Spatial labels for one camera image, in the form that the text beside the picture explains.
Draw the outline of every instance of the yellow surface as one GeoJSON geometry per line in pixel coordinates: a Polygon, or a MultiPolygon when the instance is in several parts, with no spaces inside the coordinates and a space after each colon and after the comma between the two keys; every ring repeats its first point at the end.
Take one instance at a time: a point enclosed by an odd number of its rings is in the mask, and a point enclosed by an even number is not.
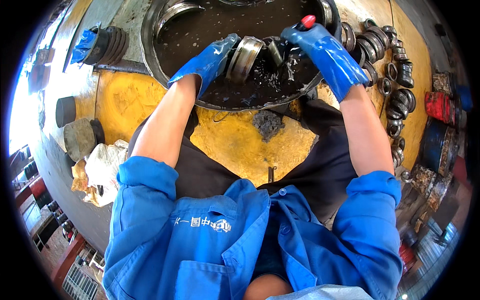
{"type": "MultiPolygon", "coordinates": [[[[65,40],[56,41],[54,45],[61,49],[63,60],[73,36],[74,21],[77,23],[80,21],[90,1],[78,0],[69,13],[67,22],[62,24],[64,28],[60,40],[65,40]]],[[[356,33],[363,31],[362,23],[366,18],[374,19],[379,26],[392,24],[392,13],[388,1],[337,0],[336,4],[342,21],[351,24],[356,33]]],[[[407,54],[414,63],[415,88],[412,91],[417,98],[417,108],[404,122],[406,127],[402,131],[407,145],[404,166],[410,169],[417,156],[427,119],[423,97],[424,93],[431,88],[430,58],[420,34],[394,2],[393,14],[399,37],[404,41],[407,54]]],[[[55,54],[56,69],[54,71],[52,67],[51,72],[51,79],[52,76],[58,76],[58,78],[55,77],[57,83],[52,84],[50,81],[52,86],[49,85],[47,88],[46,122],[49,126],[46,128],[53,127],[52,122],[55,124],[55,110],[53,109],[52,115],[51,109],[52,103],[53,108],[55,107],[56,98],[74,95],[80,99],[77,102],[77,117],[92,118],[94,113],[104,127],[107,144],[112,144],[117,139],[129,141],[136,127],[155,109],[165,94],[163,87],[150,76],[109,71],[101,71],[100,74],[91,73],[91,68],[86,65],[80,70],[76,64],[69,66],[67,75],[70,77],[63,74],[61,78],[58,75],[60,62],[63,67],[60,56],[55,54]]],[[[390,50],[387,51],[385,58],[375,63],[374,66],[380,78],[384,76],[384,66],[389,61],[391,61],[390,50]]],[[[318,91],[321,99],[338,108],[338,103],[327,85],[320,85],[318,91]]],[[[367,88],[367,91],[380,114],[384,97],[378,92],[376,86],[367,88]]],[[[298,122],[287,117],[283,118],[285,128],[266,144],[262,142],[260,134],[252,125],[252,118],[256,112],[233,113],[220,123],[212,122],[216,111],[197,108],[197,113],[200,125],[191,137],[192,142],[212,159],[240,177],[252,180],[257,186],[267,182],[268,166],[277,166],[275,178],[279,179],[303,161],[314,140],[312,132],[304,130],[298,122]]],[[[381,114],[381,119],[386,125],[384,112],[381,114]]],[[[55,133],[52,135],[58,136],[57,132],[54,130],[52,132],[55,133]]]]}
{"type": "Polygon", "coordinates": [[[128,142],[165,92],[151,76],[100,71],[95,117],[102,123],[106,144],[118,139],[128,142]]]}
{"type": "Polygon", "coordinates": [[[216,113],[197,108],[199,126],[190,140],[210,158],[250,179],[255,186],[267,183],[268,167],[277,167],[275,178],[280,179],[304,161],[315,138],[314,133],[303,129],[297,121],[283,117],[285,128],[264,143],[252,125],[257,111],[230,114],[220,123],[213,123],[216,113]]]}
{"type": "Polygon", "coordinates": [[[52,48],[55,50],[51,63],[48,86],[45,88],[45,125],[43,132],[59,144],[65,151],[63,128],[58,128],[55,120],[57,100],[62,97],[74,96],[77,115],[76,119],[95,117],[96,85],[98,73],[92,72],[93,67],[78,64],[68,67],[63,73],[63,65],[75,30],[92,0],[77,0],[65,15],[60,24],[52,48]]]}

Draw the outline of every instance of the metal cylinder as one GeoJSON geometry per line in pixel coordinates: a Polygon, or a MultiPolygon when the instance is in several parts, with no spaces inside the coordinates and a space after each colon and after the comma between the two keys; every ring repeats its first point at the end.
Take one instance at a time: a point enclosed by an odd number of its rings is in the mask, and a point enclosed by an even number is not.
{"type": "Polygon", "coordinates": [[[92,125],[86,118],[65,125],[63,140],[68,155],[75,162],[90,154],[96,145],[92,125]]]}
{"type": "Polygon", "coordinates": [[[440,175],[447,176],[453,167],[457,153],[455,129],[432,119],[423,136],[422,162],[440,175]]]}

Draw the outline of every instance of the blue rubber glove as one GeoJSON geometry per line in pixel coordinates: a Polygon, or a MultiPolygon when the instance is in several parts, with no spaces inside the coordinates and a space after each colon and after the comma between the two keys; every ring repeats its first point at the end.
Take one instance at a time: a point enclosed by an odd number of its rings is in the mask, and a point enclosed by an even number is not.
{"type": "Polygon", "coordinates": [[[361,67],[322,25],[315,23],[309,31],[287,27],[281,36],[307,53],[338,102],[345,98],[353,85],[368,82],[361,67]]]}
{"type": "Polygon", "coordinates": [[[189,60],[170,78],[170,81],[167,83],[168,88],[185,75],[197,74],[202,79],[200,92],[197,95],[197,99],[200,98],[209,84],[225,69],[228,52],[239,39],[236,33],[232,33],[223,40],[218,40],[208,45],[199,55],[189,60]]]}

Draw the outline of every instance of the worker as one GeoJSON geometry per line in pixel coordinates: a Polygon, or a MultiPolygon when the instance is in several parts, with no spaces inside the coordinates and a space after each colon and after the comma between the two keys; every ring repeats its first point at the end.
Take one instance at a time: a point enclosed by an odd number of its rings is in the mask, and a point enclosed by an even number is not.
{"type": "Polygon", "coordinates": [[[320,24],[281,36],[311,58],[341,113],[303,99],[305,124],[319,142],[283,179],[255,188],[189,141],[195,100],[225,70],[239,37],[192,58],[170,79],[120,165],[102,283],[109,298],[297,299],[348,287],[367,293],[362,299],[395,297],[401,191],[388,137],[362,85],[368,78],[320,24]],[[335,211],[329,230],[322,223],[335,211]]]}

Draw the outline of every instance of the metal parts pile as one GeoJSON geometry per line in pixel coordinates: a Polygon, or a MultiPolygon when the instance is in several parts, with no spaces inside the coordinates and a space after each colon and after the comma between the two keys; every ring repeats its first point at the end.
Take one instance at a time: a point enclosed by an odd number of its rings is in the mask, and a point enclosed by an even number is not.
{"type": "Polygon", "coordinates": [[[387,108],[387,134],[391,138],[397,138],[405,125],[403,120],[408,114],[415,110],[417,101],[412,91],[405,88],[395,90],[391,93],[387,108]]]}
{"type": "Polygon", "coordinates": [[[401,136],[397,137],[394,139],[390,149],[392,150],[393,168],[396,169],[403,163],[405,158],[403,155],[403,151],[405,150],[405,139],[401,136]]]}

